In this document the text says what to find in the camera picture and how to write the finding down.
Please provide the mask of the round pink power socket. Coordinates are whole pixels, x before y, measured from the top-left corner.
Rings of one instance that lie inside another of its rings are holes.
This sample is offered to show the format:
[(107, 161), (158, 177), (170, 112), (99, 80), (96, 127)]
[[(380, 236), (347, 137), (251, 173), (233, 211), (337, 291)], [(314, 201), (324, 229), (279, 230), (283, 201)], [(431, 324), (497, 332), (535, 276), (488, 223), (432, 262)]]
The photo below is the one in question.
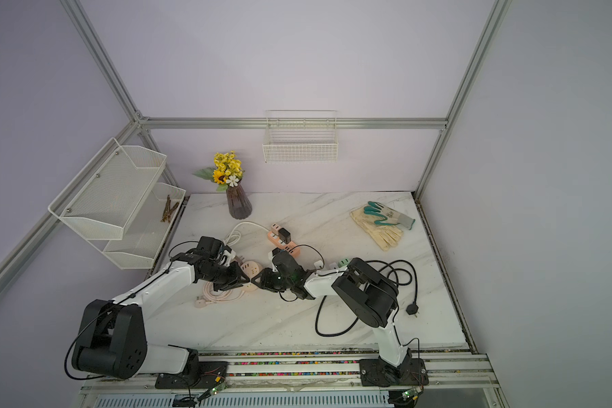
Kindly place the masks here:
[(241, 264), (241, 270), (250, 280), (259, 275), (263, 269), (263, 266), (256, 261), (246, 261)]

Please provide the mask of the cream red power strip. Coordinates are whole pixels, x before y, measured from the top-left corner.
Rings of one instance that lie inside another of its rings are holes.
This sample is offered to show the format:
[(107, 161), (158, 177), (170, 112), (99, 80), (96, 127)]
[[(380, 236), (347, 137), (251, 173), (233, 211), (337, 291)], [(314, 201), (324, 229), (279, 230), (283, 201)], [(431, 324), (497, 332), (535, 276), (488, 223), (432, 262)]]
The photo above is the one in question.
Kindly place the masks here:
[(316, 273), (318, 275), (336, 274), (347, 270), (350, 262), (350, 258), (343, 258), (337, 262), (326, 265), (321, 259), (314, 262), (314, 267), (316, 267)]

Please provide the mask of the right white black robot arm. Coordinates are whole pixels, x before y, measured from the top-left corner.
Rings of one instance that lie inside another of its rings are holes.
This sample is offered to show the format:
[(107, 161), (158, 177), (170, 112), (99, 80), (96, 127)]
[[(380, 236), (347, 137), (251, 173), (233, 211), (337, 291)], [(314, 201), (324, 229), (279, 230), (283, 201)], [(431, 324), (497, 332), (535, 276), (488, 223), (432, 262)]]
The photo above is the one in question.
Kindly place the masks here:
[(300, 300), (338, 297), (358, 321), (372, 328), (378, 357), (359, 361), (360, 380), (365, 387), (425, 387), (428, 370), (423, 359), (401, 342), (396, 316), (400, 311), (399, 287), (369, 263), (352, 258), (332, 270), (306, 270), (285, 250), (276, 253), (270, 268), (251, 279), (269, 292), (291, 292)]

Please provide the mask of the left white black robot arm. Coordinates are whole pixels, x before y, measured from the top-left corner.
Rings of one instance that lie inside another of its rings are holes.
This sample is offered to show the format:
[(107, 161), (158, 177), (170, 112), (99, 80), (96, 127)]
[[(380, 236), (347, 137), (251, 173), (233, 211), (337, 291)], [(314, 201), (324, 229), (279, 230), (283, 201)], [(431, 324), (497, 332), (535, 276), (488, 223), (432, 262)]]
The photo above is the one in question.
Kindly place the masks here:
[(191, 285), (210, 282), (217, 289), (230, 290), (249, 281), (236, 261), (236, 252), (221, 240), (204, 236), (137, 287), (113, 299), (91, 302), (66, 351), (64, 370), (85, 372), (90, 380), (127, 380), (155, 374), (158, 389), (175, 385), (189, 388), (221, 376), (225, 366), (202, 367), (193, 348), (149, 342), (146, 322), (171, 297)]

